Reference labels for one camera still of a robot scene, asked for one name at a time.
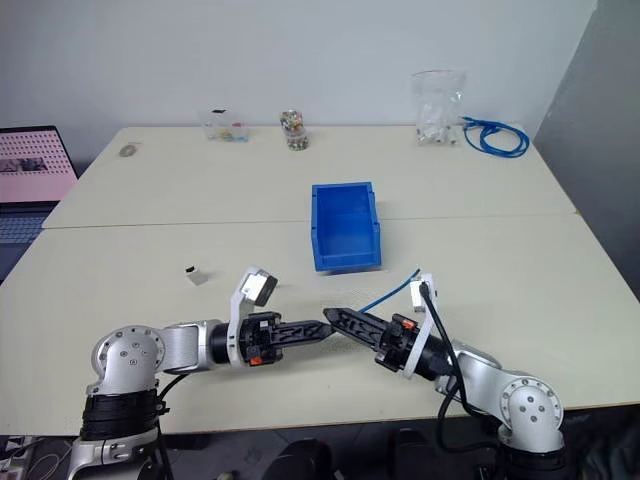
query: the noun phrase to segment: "laptop keyboard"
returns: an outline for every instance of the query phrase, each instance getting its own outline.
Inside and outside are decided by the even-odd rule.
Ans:
[[[45,218],[47,217],[0,218],[0,244],[33,242],[42,231]]]

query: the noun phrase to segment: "blue plastic bin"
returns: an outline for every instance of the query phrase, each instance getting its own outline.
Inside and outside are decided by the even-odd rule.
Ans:
[[[380,224],[371,182],[313,185],[311,199],[318,272],[380,265]]]

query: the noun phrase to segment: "laptop screen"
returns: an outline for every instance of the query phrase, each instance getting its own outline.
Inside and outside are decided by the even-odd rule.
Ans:
[[[59,201],[76,181],[55,127],[0,129],[0,203]]]

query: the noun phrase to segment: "laptop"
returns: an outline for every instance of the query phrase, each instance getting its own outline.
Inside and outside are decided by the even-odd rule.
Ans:
[[[0,128],[0,282],[77,180],[56,127]]]

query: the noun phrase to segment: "table surface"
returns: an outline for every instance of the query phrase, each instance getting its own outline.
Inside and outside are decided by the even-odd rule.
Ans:
[[[360,181],[373,182],[381,219],[575,212],[533,145],[502,159],[466,143],[417,146],[408,126],[309,133],[310,148],[293,152],[278,127],[252,128],[248,143],[209,141],[199,127],[125,128],[44,226],[307,221],[312,184]],[[129,142],[138,152],[120,157]]]
[[[0,431],[77,434],[102,335],[127,324],[227,320],[249,264],[280,279],[268,308],[285,321],[361,307],[420,266],[435,275],[452,338],[549,382],[565,407],[640,400],[640,306],[581,217],[383,220],[381,232],[383,270],[329,276],[313,269],[304,222],[45,230],[0,287]],[[183,273],[190,264],[210,279],[195,287]],[[415,316],[408,292],[372,313],[394,312]],[[373,357],[336,334],[273,366],[199,373],[171,391],[163,427],[436,415],[442,396],[432,384]]]

